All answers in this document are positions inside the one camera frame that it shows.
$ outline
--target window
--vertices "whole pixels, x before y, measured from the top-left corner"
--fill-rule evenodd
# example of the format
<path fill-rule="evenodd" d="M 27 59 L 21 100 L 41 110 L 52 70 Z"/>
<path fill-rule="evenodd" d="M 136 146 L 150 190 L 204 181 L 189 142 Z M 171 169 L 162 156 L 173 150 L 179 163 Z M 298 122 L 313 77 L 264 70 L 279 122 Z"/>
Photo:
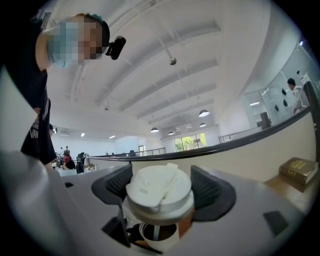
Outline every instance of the window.
<path fill-rule="evenodd" d="M 199 133 L 174 140 L 175 151 L 187 151 L 204 148 L 207 146 L 207 141 L 204 133 Z"/>

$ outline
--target face mask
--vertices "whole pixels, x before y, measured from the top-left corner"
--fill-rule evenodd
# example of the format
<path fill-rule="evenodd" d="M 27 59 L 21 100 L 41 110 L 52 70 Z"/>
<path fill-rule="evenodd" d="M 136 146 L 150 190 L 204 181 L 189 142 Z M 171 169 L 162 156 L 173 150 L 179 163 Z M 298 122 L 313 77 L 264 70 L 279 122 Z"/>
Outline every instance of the face mask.
<path fill-rule="evenodd" d="M 50 31 L 48 41 L 48 58 L 57 67 L 67 68 L 73 60 L 78 60 L 77 22 L 61 22 Z"/>

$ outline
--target brown book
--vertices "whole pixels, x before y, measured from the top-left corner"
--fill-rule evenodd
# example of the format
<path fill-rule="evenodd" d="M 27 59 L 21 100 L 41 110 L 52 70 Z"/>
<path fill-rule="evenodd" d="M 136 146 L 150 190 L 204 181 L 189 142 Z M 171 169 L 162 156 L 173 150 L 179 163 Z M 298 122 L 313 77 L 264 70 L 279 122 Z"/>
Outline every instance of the brown book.
<path fill-rule="evenodd" d="M 293 182 L 305 186 L 318 171 L 318 163 L 297 157 L 291 158 L 279 168 L 279 173 Z"/>

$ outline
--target ceiling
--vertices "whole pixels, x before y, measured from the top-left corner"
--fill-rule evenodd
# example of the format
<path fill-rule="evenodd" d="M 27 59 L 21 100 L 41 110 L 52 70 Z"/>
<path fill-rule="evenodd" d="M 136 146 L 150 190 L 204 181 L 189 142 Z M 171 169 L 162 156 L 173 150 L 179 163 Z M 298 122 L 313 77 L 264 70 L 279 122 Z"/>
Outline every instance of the ceiling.
<path fill-rule="evenodd" d="M 57 127 L 161 137 L 202 120 L 207 126 L 248 86 L 262 52 L 270 3 L 259 0 L 65 0 L 49 26 L 89 12 L 127 43 L 118 60 L 102 56 L 67 69 L 52 66 L 47 91 Z M 171 57 L 176 65 L 170 65 Z"/>
<path fill-rule="evenodd" d="M 61 136 L 66 136 L 70 138 L 81 138 L 85 140 L 99 140 L 99 141 L 116 141 L 121 138 L 124 138 L 125 136 L 122 134 L 117 133 L 111 133 L 106 132 L 104 130 L 95 130 L 95 129 L 75 129 L 75 128 L 65 128 L 60 126 L 55 126 L 54 128 L 57 128 L 57 133 Z"/>

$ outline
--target person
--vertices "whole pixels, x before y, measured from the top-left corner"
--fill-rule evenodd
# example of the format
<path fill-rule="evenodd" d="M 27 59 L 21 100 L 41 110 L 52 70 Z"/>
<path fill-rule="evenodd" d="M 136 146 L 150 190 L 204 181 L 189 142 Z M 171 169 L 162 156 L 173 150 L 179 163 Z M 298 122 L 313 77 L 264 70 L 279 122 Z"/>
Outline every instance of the person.
<path fill-rule="evenodd" d="M 295 97 L 296 103 L 293 109 L 293 114 L 295 114 L 298 110 L 302 111 L 303 109 L 305 109 L 309 105 L 309 101 L 304 91 L 303 85 L 296 85 L 296 82 L 293 78 L 289 78 L 287 83 L 290 90 L 293 91 L 293 95 Z"/>
<path fill-rule="evenodd" d="M 62 147 L 60 147 L 60 152 L 59 153 L 60 153 L 61 157 L 64 155 L 64 152 L 65 152 L 64 149 Z"/>
<path fill-rule="evenodd" d="M 37 114 L 21 151 L 40 159 L 50 169 L 56 153 L 49 132 L 47 68 L 52 65 L 66 68 L 73 62 L 97 59 L 109 45 L 110 31 L 107 23 L 95 14 L 77 14 L 48 30 L 42 30 L 41 25 L 40 19 L 22 23 L 5 40 L 2 56 L 12 81 Z"/>
<path fill-rule="evenodd" d="M 72 160 L 70 153 L 65 151 L 63 153 L 64 159 L 63 159 L 63 166 L 62 169 L 64 170 L 72 170 L 76 168 L 75 162 Z"/>
<path fill-rule="evenodd" d="M 52 126 L 52 124 L 50 123 L 49 124 L 49 135 L 50 135 L 50 138 L 52 136 L 52 134 L 54 133 L 54 127 Z"/>

